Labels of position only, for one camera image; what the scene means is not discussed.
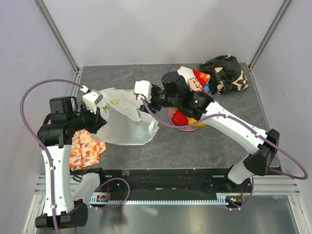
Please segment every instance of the gray wall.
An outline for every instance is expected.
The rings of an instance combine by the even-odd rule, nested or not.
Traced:
[[[22,232],[43,159],[20,118],[20,99],[32,84],[75,75],[32,0],[2,1],[0,7],[0,233]],[[72,86],[39,87],[25,103],[38,130],[49,113],[49,98],[70,94]]]
[[[268,119],[281,133],[280,146],[295,156],[312,176],[312,1],[295,0],[253,74]],[[302,175],[284,156],[287,172]],[[312,179],[298,181],[312,221]]]
[[[250,62],[283,0],[44,0],[79,66]]]

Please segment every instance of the gray floor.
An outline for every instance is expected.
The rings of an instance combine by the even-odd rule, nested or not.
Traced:
[[[45,234],[55,231],[45,230]],[[62,230],[73,234],[73,229]],[[253,197],[241,211],[199,205],[89,209],[79,234],[298,234],[287,197]]]
[[[90,89],[133,89],[135,81],[149,80],[160,87],[161,77],[181,65],[196,69],[197,64],[118,65],[84,67],[80,83]],[[225,109],[257,127],[266,129],[264,116],[245,63],[241,64],[249,88],[242,92],[213,97]],[[158,116],[169,122],[168,108]],[[148,168],[224,168],[239,162],[246,155],[243,147],[213,127],[184,132],[159,125],[155,138],[143,146],[107,144],[101,154],[104,169]],[[277,160],[272,166],[278,166]]]

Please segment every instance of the black patterned cloth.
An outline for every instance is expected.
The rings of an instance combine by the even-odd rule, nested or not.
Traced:
[[[209,88],[212,94],[248,88],[246,76],[234,56],[218,56],[199,65],[198,70],[210,75]]]

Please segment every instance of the orange patterned cloth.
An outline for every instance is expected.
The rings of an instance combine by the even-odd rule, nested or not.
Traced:
[[[99,163],[99,155],[106,151],[105,142],[91,138],[86,130],[77,131],[73,137],[69,167],[72,171]]]

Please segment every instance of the bowl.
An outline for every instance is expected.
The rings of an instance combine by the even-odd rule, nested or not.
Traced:
[[[169,120],[171,122],[172,125],[174,125],[171,121],[171,118],[174,116],[175,112],[177,112],[177,109],[174,108],[174,107],[171,107],[169,109],[169,112],[168,112],[168,116],[169,116]],[[186,131],[186,132],[189,132],[189,131],[194,131],[196,130],[197,128],[193,128],[193,127],[187,127],[187,128],[183,128],[183,129],[180,129],[182,131]]]

